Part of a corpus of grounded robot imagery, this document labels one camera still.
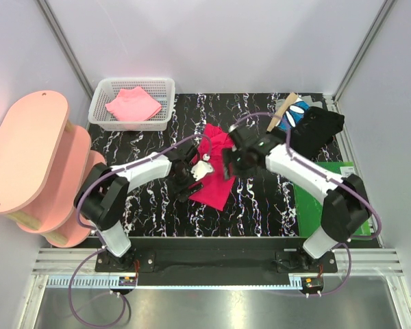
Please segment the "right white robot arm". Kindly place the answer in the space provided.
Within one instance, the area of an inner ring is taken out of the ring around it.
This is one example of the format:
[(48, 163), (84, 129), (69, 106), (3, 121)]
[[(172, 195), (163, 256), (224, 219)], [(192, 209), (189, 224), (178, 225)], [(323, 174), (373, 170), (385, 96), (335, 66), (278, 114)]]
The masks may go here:
[(233, 125), (228, 136), (233, 146), (223, 150), (225, 178), (250, 178), (258, 169), (265, 169), (295, 183), (322, 206), (320, 226), (297, 254), (302, 270), (314, 271), (326, 252), (347, 242), (371, 217), (362, 179), (356, 174), (343, 177), (304, 158), (288, 145), (289, 132), (256, 136), (245, 127)]

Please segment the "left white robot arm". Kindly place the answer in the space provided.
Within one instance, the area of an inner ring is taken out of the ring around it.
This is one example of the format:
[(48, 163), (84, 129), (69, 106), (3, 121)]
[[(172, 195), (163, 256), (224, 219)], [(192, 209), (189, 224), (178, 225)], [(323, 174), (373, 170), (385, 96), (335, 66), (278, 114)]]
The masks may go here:
[(134, 264), (132, 243), (121, 225), (121, 215), (128, 193), (154, 180), (169, 179), (179, 201), (186, 201), (203, 188), (200, 180), (214, 171), (210, 156), (199, 155), (196, 147), (187, 151), (169, 147), (142, 159), (108, 167), (95, 164), (77, 192), (73, 205), (77, 213), (89, 221), (78, 224), (94, 230), (102, 245), (111, 254), (110, 263), (119, 271)]

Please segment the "crimson red t-shirt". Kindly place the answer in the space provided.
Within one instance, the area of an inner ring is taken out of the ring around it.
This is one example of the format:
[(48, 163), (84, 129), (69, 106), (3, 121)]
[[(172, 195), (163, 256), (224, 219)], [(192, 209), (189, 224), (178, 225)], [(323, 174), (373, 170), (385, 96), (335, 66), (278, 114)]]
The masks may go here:
[(189, 200), (205, 204), (216, 210), (223, 211), (235, 177), (226, 180), (223, 173), (223, 155), (222, 150), (232, 148), (233, 142), (230, 137), (220, 127), (210, 123), (205, 125), (203, 134), (208, 136), (212, 141), (212, 152), (210, 155), (210, 164), (214, 172), (205, 176), (201, 183), (203, 188), (193, 193)]

